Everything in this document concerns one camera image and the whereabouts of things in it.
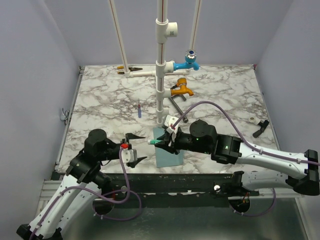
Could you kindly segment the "green white glue stick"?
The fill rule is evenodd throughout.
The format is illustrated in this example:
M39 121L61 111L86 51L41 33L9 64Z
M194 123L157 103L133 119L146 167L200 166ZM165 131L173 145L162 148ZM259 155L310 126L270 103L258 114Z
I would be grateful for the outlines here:
M148 141L147 141L147 143L149 144L149 145L156 145L156 144L158 144L158 143L160 143L161 142L161 140L157 140L157 139L149 139Z

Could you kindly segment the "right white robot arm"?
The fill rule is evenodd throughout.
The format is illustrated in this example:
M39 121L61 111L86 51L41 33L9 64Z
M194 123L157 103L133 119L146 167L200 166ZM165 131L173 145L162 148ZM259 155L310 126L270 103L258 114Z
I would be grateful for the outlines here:
M219 164L252 165L264 168L258 172L234 172L232 182L222 188L230 196L241 196L265 188L286 188L306 196L320 194L318 153L307 150L293 153L263 148L239 137L219 134L203 120L193 122L189 133L180 127L166 127L155 147L171 154L181 150L208 154Z

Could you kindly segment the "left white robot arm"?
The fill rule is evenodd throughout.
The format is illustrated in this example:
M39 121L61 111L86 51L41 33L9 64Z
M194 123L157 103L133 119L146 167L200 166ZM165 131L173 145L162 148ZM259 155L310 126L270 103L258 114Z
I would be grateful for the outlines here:
M112 187L111 178L101 172L104 161L119 160L133 168L142 159L130 140L138 139L133 133L115 143L102 129L91 130L84 141L84 147L70 161L62 181L42 211L28 224L18 227L16 233L23 240L61 240L63 232L95 198L102 198L112 206L125 203L134 195L130 189L128 175L120 189L124 199L116 200L118 190Z

